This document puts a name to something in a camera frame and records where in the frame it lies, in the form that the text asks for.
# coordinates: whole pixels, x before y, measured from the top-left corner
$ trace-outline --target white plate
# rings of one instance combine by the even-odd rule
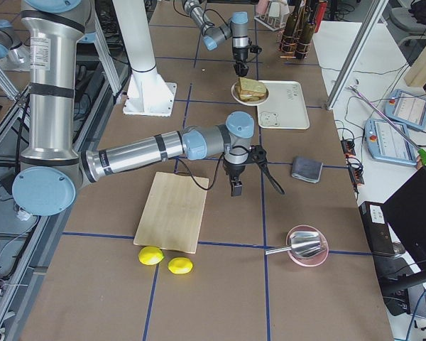
[[[253,102],[243,102],[242,100],[239,99],[238,94],[235,91],[235,84],[236,82],[232,85],[232,88],[230,89],[230,92],[232,93],[232,97],[238,102],[238,103],[242,103],[243,105],[247,105],[248,107],[256,107],[262,103],[267,102],[267,99],[269,98],[269,93],[268,93],[268,89],[267,89],[267,94],[265,96],[264,99],[261,99],[260,101],[253,101]]]
[[[268,101],[257,107],[258,125],[266,129],[308,129],[301,85],[293,81],[261,80],[268,89]]]

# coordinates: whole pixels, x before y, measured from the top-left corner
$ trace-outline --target metal scoop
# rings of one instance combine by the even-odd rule
[[[284,251],[291,251],[295,257],[306,259],[325,251],[325,247],[322,245],[319,232],[295,231],[290,235],[289,245],[267,249],[265,254],[269,255]]]

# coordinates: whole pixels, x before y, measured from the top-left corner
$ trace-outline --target blue cable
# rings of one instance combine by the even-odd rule
[[[426,289],[423,291],[423,293],[420,295],[420,298],[418,298],[417,304],[415,306],[415,309],[413,310],[412,318],[410,319],[409,328],[407,330],[407,335],[405,336],[405,341],[409,341],[409,335],[410,331],[412,330],[412,324],[415,320],[415,314],[417,313],[418,306],[420,305],[421,299],[426,296]]]

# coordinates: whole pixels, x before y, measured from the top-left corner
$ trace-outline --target scoop handle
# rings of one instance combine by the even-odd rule
[[[278,252],[290,251],[292,247],[290,245],[284,245],[283,247],[272,247],[271,249],[265,250],[265,255],[277,254]]]

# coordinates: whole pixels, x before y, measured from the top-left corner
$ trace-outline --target blue and white device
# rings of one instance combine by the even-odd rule
[[[404,134],[409,134],[407,125],[404,123],[395,123],[395,125]],[[417,164],[413,147],[386,121],[368,119],[364,133],[369,153],[376,160],[403,166]]]
[[[385,103],[385,115],[411,129],[422,131],[426,126],[426,98],[396,89]]]

